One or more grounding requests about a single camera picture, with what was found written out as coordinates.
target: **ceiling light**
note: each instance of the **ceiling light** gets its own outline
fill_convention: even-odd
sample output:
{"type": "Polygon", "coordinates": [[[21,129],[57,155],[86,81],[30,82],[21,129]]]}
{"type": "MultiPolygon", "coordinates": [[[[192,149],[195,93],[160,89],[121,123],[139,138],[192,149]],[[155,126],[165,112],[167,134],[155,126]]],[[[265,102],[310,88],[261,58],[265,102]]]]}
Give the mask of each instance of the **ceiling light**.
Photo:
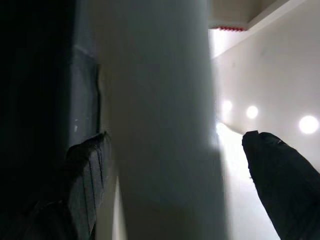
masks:
{"type": "Polygon", "coordinates": [[[231,109],[232,109],[232,102],[229,100],[224,101],[222,104],[222,111],[224,113],[228,113],[231,111],[231,109]]]}
{"type": "Polygon", "coordinates": [[[250,106],[246,111],[246,115],[250,119],[255,119],[258,116],[258,112],[258,108],[255,106],[250,106]]]}
{"type": "Polygon", "coordinates": [[[304,134],[313,134],[319,128],[319,121],[314,116],[305,116],[300,120],[299,127],[304,134]]]}

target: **black object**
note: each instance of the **black object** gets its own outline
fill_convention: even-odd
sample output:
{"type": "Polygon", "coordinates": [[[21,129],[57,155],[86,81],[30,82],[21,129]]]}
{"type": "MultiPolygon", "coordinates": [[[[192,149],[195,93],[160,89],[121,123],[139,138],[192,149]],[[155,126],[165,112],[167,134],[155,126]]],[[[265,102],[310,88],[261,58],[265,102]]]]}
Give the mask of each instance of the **black object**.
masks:
{"type": "Polygon", "coordinates": [[[320,174],[277,136],[258,131],[242,139],[259,198],[282,240],[320,239],[320,174]]]}
{"type": "Polygon", "coordinates": [[[106,134],[72,146],[61,170],[28,198],[1,239],[89,240],[103,199],[110,153],[106,134]]]}

